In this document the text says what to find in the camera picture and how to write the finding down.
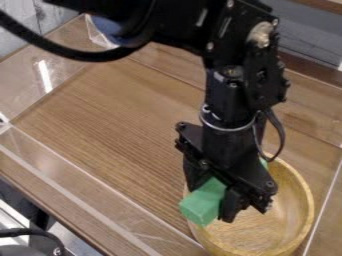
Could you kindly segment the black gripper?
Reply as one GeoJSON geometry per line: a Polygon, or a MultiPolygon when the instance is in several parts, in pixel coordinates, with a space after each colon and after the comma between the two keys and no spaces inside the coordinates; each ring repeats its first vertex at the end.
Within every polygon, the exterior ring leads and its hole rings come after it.
{"type": "MultiPolygon", "coordinates": [[[[279,153],[268,157],[260,146],[266,121],[279,128],[271,109],[258,110],[250,122],[227,128],[222,119],[203,105],[199,114],[202,125],[179,123],[175,147],[183,153],[183,171],[188,191],[196,190],[210,179],[210,173],[224,183],[240,188],[251,197],[252,207],[264,214],[278,192],[262,160],[272,162],[279,153]]],[[[242,195],[234,189],[224,191],[219,206],[219,220],[232,223],[242,210],[242,195]]]]}

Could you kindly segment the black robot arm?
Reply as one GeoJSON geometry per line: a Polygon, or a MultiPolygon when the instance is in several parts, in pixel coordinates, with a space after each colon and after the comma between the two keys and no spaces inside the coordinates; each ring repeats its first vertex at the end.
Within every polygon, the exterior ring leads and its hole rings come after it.
{"type": "Polygon", "coordinates": [[[266,212],[278,184],[266,169],[264,130],[282,124],[272,108],[284,101],[290,82],[279,59],[279,19],[262,0],[43,0],[89,16],[113,43],[87,52],[32,31],[2,9],[0,27],[47,52],[83,62],[119,60],[149,43],[199,56],[206,70],[198,124],[180,122],[175,146],[183,154],[187,189],[210,179],[223,185],[212,212],[230,223],[240,211],[266,212]]]}

